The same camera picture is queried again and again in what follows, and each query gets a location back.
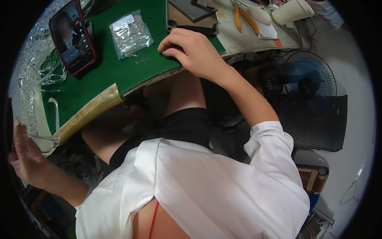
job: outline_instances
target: red sticker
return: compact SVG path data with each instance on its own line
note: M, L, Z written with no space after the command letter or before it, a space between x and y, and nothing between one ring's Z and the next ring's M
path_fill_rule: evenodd
M281 43L280 39L273 40L274 43L276 44L276 47L281 47L283 44Z

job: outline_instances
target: green felt mat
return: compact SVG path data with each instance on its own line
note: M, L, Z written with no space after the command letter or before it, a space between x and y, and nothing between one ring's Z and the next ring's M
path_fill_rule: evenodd
M141 9L143 21L150 30L155 43L136 52L145 57L119 60L109 25L137 9ZM42 92L45 114L52 134L55 132L55 112L54 105L48 103L50 97L55 98L58 102L60 125L62 126L87 102L113 83L117 84L122 95L145 80L180 65L175 60L160 57L157 52L159 43L167 36L165 18L165 0L124 0L87 20L94 25L93 44L98 57L95 66L90 66L93 69L83 76L68 75L66 80L61 83L42 86L42 89L45 90L60 90L59 93ZM210 41L219 53L225 51L217 37L211 38ZM135 63L140 60L149 61L148 63Z

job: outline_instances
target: black cable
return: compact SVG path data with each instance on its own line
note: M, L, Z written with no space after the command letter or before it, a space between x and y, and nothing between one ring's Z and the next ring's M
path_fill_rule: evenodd
M286 52L286 54L284 54L284 55L282 55L282 56L280 56L280 57L275 57L275 58L281 58L281 57L284 57L284 56L286 56L288 53L290 53L290 52L294 52L294 51L308 52L308 51L310 51L310 50L312 49L312 46L313 46L312 39L314 39L314 38L313 38L313 35L316 33L317 29L316 29L316 26L313 24L311 18L308 18L308 19L309 19L309 21L311 22L311 24L312 24L313 27L314 27L314 32L313 32L313 34L312 34L311 37L310 37L311 46L310 46L309 50L303 50L303 40L302 40L302 38L301 38L300 30L298 29L297 24L295 24L295 25L296 25L296 28L297 28L298 35L300 36L300 49L292 49L292 50L289 50L289 51L283 51L283 50L281 50L281 52Z

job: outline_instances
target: black mat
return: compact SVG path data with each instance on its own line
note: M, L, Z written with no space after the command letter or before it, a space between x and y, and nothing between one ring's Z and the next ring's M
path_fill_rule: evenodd
M348 96L333 97L333 105L321 116L308 115L287 97L275 107L285 132L295 147L337 152L342 149L348 113Z

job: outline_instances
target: white container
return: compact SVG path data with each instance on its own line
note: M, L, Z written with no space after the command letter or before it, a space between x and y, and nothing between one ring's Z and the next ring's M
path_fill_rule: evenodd
M314 11L304 0L291 0L270 14L277 25L284 25L303 18L311 18Z

